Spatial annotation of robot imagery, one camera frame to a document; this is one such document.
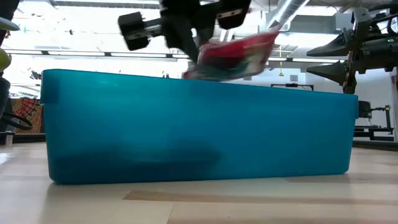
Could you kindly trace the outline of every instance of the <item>ceiling light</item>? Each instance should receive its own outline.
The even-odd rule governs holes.
[[[18,87],[36,87],[36,86],[40,86],[40,85],[36,85],[36,84],[28,84],[28,83],[11,83],[11,86],[18,86]]]
[[[179,58],[177,59],[177,62],[190,62],[191,60],[189,60],[188,58]]]
[[[114,57],[160,57],[166,58],[166,54],[140,54],[140,53],[111,53]]]
[[[39,50],[5,50],[8,54],[26,54],[26,55],[39,55],[42,54]]]
[[[320,58],[293,58],[293,62],[336,63],[338,60]]]
[[[300,16],[333,16],[341,7],[304,6],[297,10]]]
[[[64,2],[75,2],[76,0],[61,0]],[[127,4],[159,4],[158,1],[145,1],[145,0],[81,0],[80,2],[99,2],[99,3],[127,3]]]
[[[308,33],[292,33],[279,34],[275,40],[275,44],[291,45],[305,48],[315,48],[329,44],[337,37],[336,34],[308,34]]]
[[[194,28],[191,29],[191,32],[192,32],[192,37],[193,37],[193,38],[195,38],[195,37],[198,35],[198,34],[197,34],[197,30],[194,29]]]
[[[104,52],[49,51],[49,54],[66,56],[105,56]]]
[[[174,58],[189,58],[188,55],[183,55],[183,54],[173,54]]]
[[[285,62],[287,58],[270,57],[268,61],[270,62]]]

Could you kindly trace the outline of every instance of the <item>black cable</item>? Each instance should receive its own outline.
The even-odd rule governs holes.
[[[371,6],[368,9],[368,11],[373,12],[373,11],[383,10],[383,9],[392,9],[395,7],[398,7],[398,3],[381,4],[381,5],[377,5],[377,6]]]
[[[388,20],[388,23],[387,23],[387,32],[388,32],[388,34],[390,34],[390,35],[396,36],[397,33],[394,32],[394,31],[392,30],[391,25],[392,25],[392,19]]]
[[[17,118],[19,121],[24,122],[26,125],[22,125],[17,122],[13,122],[10,118],[7,118],[7,117]],[[18,116],[18,115],[15,115],[15,114],[12,114],[12,113],[3,112],[2,118],[0,120],[8,125],[11,125],[15,128],[18,128],[18,129],[21,129],[24,131],[28,131],[33,128],[33,124],[28,119]]]
[[[382,29],[380,29],[380,31],[387,29],[387,26],[383,27]]]
[[[393,19],[395,17],[398,17],[398,13],[395,13],[395,14],[392,14],[392,15],[389,15],[389,16],[386,16],[386,17],[383,17],[383,18],[380,18],[380,19],[374,19],[372,21],[372,24],[378,24],[380,22],[385,22],[385,21],[388,21],[388,20]]]

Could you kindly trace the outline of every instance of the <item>white wall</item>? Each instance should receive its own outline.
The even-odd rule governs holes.
[[[358,82],[355,94],[358,95],[359,100],[370,101],[372,108],[384,107],[390,105],[391,112],[391,126],[395,127],[394,119],[394,89],[391,85],[390,73],[386,73],[383,69],[369,70],[364,75],[356,75]],[[307,74],[306,82],[309,85],[314,85],[315,91],[327,91],[333,93],[342,93],[342,87],[337,83],[327,80],[326,78],[318,77],[316,75]],[[386,127],[386,114],[383,111],[372,112],[372,120],[359,118],[356,120],[356,125],[370,125],[375,124]],[[387,133],[377,133],[377,136],[391,136]],[[369,140],[369,138],[355,138],[358,140]]]
[[[284,68],[282,69],[284,76],[279,76],[280,69],[275,68],[272,71],[265,70],[260,75],[252,77],[252,80],[233,80],[228,83],[245,84],[245,85],[256,85],[256,86],[270,86],[271,84],[286,84],[292,83],[290,81],[290,75],[298,75],[298,84],[305,84],[305,73],[301,73],[299,68]]]
[[[391,77],[397,74],[397,68],[394,68],[392,72],[390,72]],[[396,84],[394,82],[391,82],[391,88],[393,90],[392,92],[392,100],[393,100],[393,109],[394,109],[394,115],[395,115],[395,127],[398,127],[398,90],[396,87]],[[398,141],[398,133],[397,131],[394,132],[396,140]]]
[[[14,55],[11,66],[4,73],[4,78],[11,83],[30,83],[30,71],[28,71],[28,68],[39,73],[46,69],[61,68],[151,77],[161,77],[164,71],[171,78],[180,78],[182,72],[187,70],[188,62],[184,59],[168,62],[149,59],[50,58]]]

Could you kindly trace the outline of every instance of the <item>metal stand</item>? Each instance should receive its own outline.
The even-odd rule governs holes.
[[[163,35],[168,48],[184,51],[193,62],[197,62],[199,47],[213,36],[216,20],[223,29],[232,29],[243,24],[251,0],[219,0],[200,5],[196,0],[169,2],[160,12],[160,18],[143,21],[141,13],[120,16],[119,28],[129,50],[143,49],[150,38]],[[192,37],[192,29],[197,36]]]
[[[0,133],[0,145],[11,146],[15,133],[11,131]]]
[[[390,109],[389,105],[383,108],[374,108],[367,111],[371,113],[372,111],[385,111],[386,112],[386,122],[387,127],[382,128],[380,126],[355,126],[354,137],[360,138],[369,138],[371,141],[394,141],[394,137],[391,136],[375,136],[374,133],[382,132],[382,133],[389,133],[394,134],[394,128],[391,127],[391,117],[390,117]]]

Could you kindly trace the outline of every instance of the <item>ceiling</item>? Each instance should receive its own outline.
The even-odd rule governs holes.
[[[290,31],[278,36],[271,57],[307,58],[308,50],[325,45],[337,36],[339,31],[335,24],[335,14],[353,2],[355,4],[352,6],[370,6],[385,1],[312,0],[298,11],[290,23]],[[264,14],[275,9],[277,4],[278,0],[252,0],[251,13],[246,16],[241,27],[233,30],[234,37],[240,39],[257,34],[259,26],[264,23]],[[159,4],[151,0],[25,0],[20,3],[13,20],[20,25],[21,31],[12,32],[2,48],[128,52],[119,34],[117,19],[120,15],[138,11],[145,20],[156,19],[159,17]],[[220,39],[221,32],[222,29],[216,26],[213,38]],[[147,48],[135,52],[169,54],[170,49],[165,46],[163,37],[157,37],[151,40]],[[313,64],[283,63],[283,67],[301,69],[310,65]],[[280,62],[269,62],[269,67],[280,68]],[[29,79],[30,71],[25,69],[21,72],[25,75],[18,77],[22,79],[25,76]]]

